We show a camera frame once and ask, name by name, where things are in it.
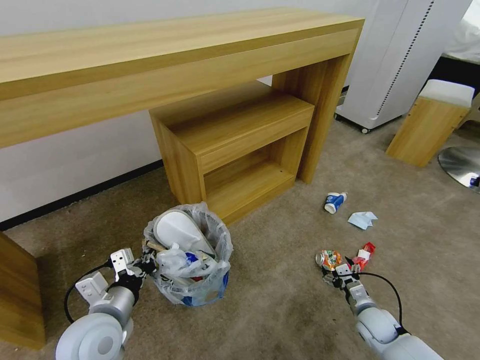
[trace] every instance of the blue label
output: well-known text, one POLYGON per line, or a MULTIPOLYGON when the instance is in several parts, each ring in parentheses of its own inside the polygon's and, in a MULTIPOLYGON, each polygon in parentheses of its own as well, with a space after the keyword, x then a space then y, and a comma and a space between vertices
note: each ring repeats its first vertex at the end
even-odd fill
POLYGON ((345 198, 343 195, 339 195, 339 196, 328 195, 326 197, 325 204, 333 204, 333 206, 335 206, 335 210, 338 210, 340 205, 344 203, 344 200, 345 198))
POLYGON ((198 260, 198 257, 196 257, 195 254, 193 254, 191 252, 186 252, 185 255, 186 255, 186 263, 188 265, 190 265, 191 263, 194 263, 198 260))
POLYGON ((185 296, 181 301, 187 306, 194 306, 193 303, 192 303, 192 297, 191 296, 185 296))
POLYGON ((480 186, 480 176, 475 175, 470 178, 470 185, 479 187, 480 186))

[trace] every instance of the wooden stool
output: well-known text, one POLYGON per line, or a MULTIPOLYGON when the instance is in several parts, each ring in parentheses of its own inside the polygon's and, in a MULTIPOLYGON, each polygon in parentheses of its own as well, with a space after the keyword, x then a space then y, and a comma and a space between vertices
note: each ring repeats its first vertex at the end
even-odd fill
POLYGON ((386 153, 424 167, 469 112, 474 88, 429 80, 413 104, 386 153))
POLYGON ((150 110, 178 201, 225 223, 294 184, 314 106, 259 81, 150 110))

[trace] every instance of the desk leg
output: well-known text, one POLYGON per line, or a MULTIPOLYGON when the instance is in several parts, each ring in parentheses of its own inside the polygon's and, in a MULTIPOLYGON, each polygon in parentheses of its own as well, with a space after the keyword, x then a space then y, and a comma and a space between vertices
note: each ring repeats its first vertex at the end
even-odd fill
POLYGON ((32 349, 45 345, 35 258, 0 232, 0 339, 32 349))
POLYGON ((272 87, 315 105, 297 177, 310 184, 332 123, 352 54, 273 75, 272 87))

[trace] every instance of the plastic bottle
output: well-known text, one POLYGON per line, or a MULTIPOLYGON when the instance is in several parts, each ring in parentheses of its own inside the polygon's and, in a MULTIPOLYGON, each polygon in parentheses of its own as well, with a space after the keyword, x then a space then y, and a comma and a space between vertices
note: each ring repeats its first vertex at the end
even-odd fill
POLYGON ((339 209, 340 205, 347 200, 347 193, 346 192, 329 192, 326 195, 325 199, 325 210, 327 210, 330 214, 335 214, 339 209))

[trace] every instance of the trash can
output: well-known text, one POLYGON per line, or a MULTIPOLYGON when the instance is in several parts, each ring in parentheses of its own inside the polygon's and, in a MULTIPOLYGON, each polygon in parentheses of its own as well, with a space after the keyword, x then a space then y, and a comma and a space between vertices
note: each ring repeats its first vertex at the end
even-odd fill
MULTIPOLYGON (((216 252, 218 267, 203 280, 184 284, 183 281, 168 278, 159 271, 152 275, 160 292, 173 304, 183 304, 189 307, 197 307, 211 304, 224 297, 227 283, 229 282, 230 255, 233 251, 230 232, 224 222, 213 212, 209 211, 205 202, 197 204, 183 204, 173 209, 181 210, 195 221, 198 228, 205 235, 216 252)), ((158 243, 153 233, 155 217, 148 222, 143 230, 145 240, 158 243)))

